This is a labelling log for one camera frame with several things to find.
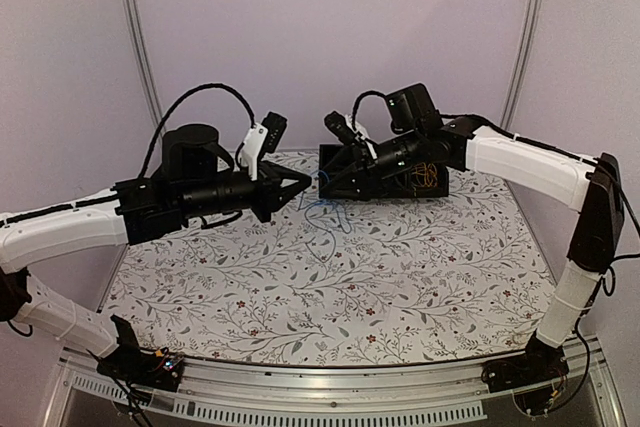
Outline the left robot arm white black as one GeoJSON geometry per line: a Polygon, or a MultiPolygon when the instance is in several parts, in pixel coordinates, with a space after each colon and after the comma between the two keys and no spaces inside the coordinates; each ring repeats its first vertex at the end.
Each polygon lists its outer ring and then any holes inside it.
{"type": "Polygon", "coordinates": [[[95,314],[29,273],[34,263],[105,246],[160,239],[194,218],[223,215],[230,223],[249,210],[262,223],[311,184],[308,175],[265,159],[284,133],[269,116],[247,133],[240,158],[220,145],[219,132],[187,124],[162,138],[162,160],[151,175],[116,183],[92,197],[1,217],[1,319],[21,323],[86,349],[128,381],[148,373],[128,321],[95,314]]]}

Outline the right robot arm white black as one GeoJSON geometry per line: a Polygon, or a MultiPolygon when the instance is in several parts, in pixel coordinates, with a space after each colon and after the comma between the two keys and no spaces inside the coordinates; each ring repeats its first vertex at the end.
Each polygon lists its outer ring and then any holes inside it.
{"type": "Polygon", "coordinates": [[[563,273],[535,331],[540,344],[523,354],[516,368],[527,383],[552,371],[556,356],[551,348],[567,339],[617,251],[624,196],[616,158],[567,152],[509,133],[476,114],[420,119],[378,144],[344,114],[332,112],[324,123],[342,145],[324,168],[324,197],[379,198],[386,183],[414,166],[441,164],[514,183],[577,213],[563,273]]]}

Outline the left arm base electronics board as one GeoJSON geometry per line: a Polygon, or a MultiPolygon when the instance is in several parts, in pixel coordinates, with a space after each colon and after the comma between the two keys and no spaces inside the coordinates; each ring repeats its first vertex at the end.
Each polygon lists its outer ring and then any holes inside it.
{"type": "Polygon", "coordinates": [[[139,347],[118,346],[97,362],[97,372],[101,375],[168,392],[178,391],[185,368],[185,356],[171,353],[167,348],[145,352],[139,347]]]}

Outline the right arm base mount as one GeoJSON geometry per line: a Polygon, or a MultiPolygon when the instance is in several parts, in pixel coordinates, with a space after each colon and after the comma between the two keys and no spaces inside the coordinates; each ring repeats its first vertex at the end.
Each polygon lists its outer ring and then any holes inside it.
{"type": "Polygon", "coordinates": [[[533,335],[523,353],[487,361],[481,380],[490,393],[524,388],[513,397],[516,407],[535,417],[549,413],[568,385],[569,367],[562,347],[552,348],[533,335]]]}

